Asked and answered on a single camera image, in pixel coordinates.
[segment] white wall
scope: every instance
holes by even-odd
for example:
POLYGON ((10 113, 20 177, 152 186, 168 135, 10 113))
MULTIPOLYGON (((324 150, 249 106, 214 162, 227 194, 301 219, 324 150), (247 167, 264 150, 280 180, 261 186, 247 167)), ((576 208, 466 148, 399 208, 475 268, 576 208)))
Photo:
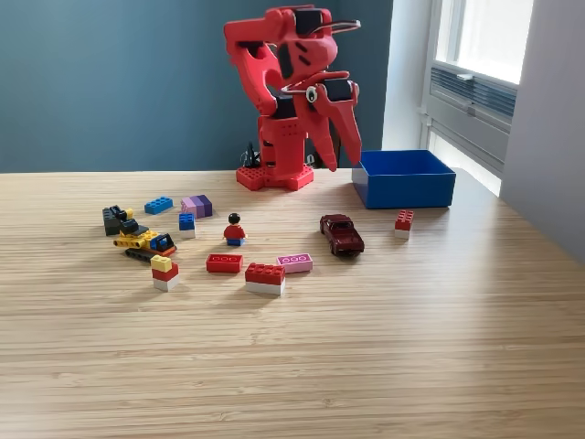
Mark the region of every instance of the white wall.
POLYGON ((585 1, 535 0, 501 197, 585 262, 585 1))
POLYGON ((414 149, 420 116, 432 0, 394 0, 382 149, 414 149))

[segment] minifigure red shirt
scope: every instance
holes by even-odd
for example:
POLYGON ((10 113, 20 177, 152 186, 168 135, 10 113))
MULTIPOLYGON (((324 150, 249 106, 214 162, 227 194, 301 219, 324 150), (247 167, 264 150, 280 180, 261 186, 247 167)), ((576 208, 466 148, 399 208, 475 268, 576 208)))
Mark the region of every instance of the minifigure red shirt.
POLYGON ((226 240, 243 240, 246 238, 246 233, 241 226, 230 224, 223 230, 223 237, 226 240))

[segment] blue lego brick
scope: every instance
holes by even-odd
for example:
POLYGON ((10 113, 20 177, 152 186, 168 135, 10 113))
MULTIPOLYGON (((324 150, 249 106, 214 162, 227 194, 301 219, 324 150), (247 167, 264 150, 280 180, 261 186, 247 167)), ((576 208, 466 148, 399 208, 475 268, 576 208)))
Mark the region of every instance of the blue lego brick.
POLYGON ((195 215, 179 213, 179 230, 195 230, 195 215))
POLYGON ((144 212, 157 215, 173 207, 173 200, 169 197, 160 197, 144 205, 144 212))
POLYGON ((166 250, 169 246, 169 241, 167 239, 167 234, 155 236, 150 240, 150 248, 151 250, 155 251, 163 251, 166 250))
POLYGON ((204 216, 210 217, 213 214, 213 206, 211 205, 209 198, 207 198, 205 195, 199 195, 197 198, 199 198, 199 201, 203 203, 204 216))
POLYGON ((364 151, 351 179, 367 209, 445 208, 455 173, 431 151, 364 151))
POLYGON ((236 247, 239 247, 240 245, 242 245, 246 240, 244 240, 243 238, 241 240, 227 240, 228 241, 228 245, 234 245, 236 247))

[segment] pink lego brick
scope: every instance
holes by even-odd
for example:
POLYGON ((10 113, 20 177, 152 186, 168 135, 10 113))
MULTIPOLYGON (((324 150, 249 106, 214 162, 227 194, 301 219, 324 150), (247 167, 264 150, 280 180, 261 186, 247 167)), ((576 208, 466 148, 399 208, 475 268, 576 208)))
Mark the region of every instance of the pink lego brick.
POLYGON ((279 256, 276 263, 284 267, 285 273, 310 272, 313 269, 313 260, 309 253, 291 254, 290 256, 279 256))
POLYGON ((189 212, 195 215, 195 217, 197 217, 197 206, 190 197, 185 197, 181 199, 181 212, 183 213, 189 212))
POLYGON ((205 205, 203 204, 203 201, 199 199, 199 196, 193 196, 189 198, 191 198, 191 201, 193 202, 196 208, 195 218, 205 217, 205 205))

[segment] window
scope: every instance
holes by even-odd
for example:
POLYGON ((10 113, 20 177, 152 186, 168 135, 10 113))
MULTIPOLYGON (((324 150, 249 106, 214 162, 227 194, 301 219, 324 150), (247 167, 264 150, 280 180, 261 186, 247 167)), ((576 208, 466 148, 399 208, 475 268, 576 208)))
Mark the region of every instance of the window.
POLYGON ((533 0, 443 0, 436 59, 518 84, 533 0))
POLYGON ((501 176, 532 4, 433 0, 420 147, 445 149, 440 134, 456 146, 451 156, 501 176))

